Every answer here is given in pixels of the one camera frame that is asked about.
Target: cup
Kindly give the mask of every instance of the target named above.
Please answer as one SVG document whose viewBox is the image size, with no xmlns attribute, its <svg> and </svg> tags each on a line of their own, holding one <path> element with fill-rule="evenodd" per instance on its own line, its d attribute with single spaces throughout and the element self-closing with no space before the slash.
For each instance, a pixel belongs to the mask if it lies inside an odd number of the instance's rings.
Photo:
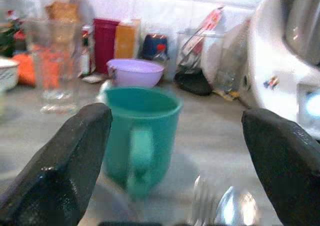
<svg viewBox="0 0 320 226">
<path fill-rule="evenodd" d="M 30 19 L 23 25 L 35 67 L 41 111 L 73 112 L 78 103 L 82 26 L 42 19 Z"/>
<path fill-rule="evenodd" d="M 99 96 L 113 117 L 102 171 L 143 199 L 169 168 L 183 103 L 160 89 L 106 88 Z"/>
</svg>

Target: metal spoon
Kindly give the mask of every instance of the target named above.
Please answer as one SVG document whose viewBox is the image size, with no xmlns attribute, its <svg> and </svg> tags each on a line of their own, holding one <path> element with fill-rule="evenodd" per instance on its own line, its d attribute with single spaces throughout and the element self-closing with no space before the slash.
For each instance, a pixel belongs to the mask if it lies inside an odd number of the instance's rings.
<svg viewBox="0 0 320 226">
<path fill-rule="evenodd" d="M 214 225 L 256 226 L 259 221 L 260 213 L 254 197 L 231 186 L 217 207 Z"/>
</svg>

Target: purple bowl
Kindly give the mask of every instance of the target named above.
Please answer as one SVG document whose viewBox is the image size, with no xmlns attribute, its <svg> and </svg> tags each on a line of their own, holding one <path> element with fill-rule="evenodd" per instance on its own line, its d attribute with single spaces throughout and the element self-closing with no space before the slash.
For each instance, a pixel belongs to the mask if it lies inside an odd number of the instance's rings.
<svg viewBox="0 0 320 226">
<path fill-rule="evenodd" d="M 107 66 L 115 70 L 118 86 L 152 88 L 159 80 L 164 67 L 146 60 L 112 59 Z"/>
</svg>

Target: red container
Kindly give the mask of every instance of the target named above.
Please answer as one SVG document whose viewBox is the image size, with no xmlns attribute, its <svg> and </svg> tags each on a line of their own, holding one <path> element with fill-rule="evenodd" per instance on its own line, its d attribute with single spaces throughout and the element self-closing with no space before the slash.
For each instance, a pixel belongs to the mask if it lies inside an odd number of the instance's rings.
<svg viewBox="0 0 320 226">
<path fill-rule="evenodd" d="M 107 62 L 114 58 L 116 27 L 120 22 L 95 18 L 94 24 L 94 56 L 96 71 L 107 74 Z"/>
</svg>

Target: clear drinking glass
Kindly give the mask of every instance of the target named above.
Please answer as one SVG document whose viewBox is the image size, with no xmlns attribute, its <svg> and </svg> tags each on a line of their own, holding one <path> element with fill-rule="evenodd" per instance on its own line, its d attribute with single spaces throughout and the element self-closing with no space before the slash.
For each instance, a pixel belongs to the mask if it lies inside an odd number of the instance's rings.
<svg viewBox="0 0 320 226">
<path fill-rule="evenodd" d="M 27 20 L 24 27 L 35 66 L 41 111 L 67 113 L 76 110 L 82 26 L 34 19 Z"/>
</svg>

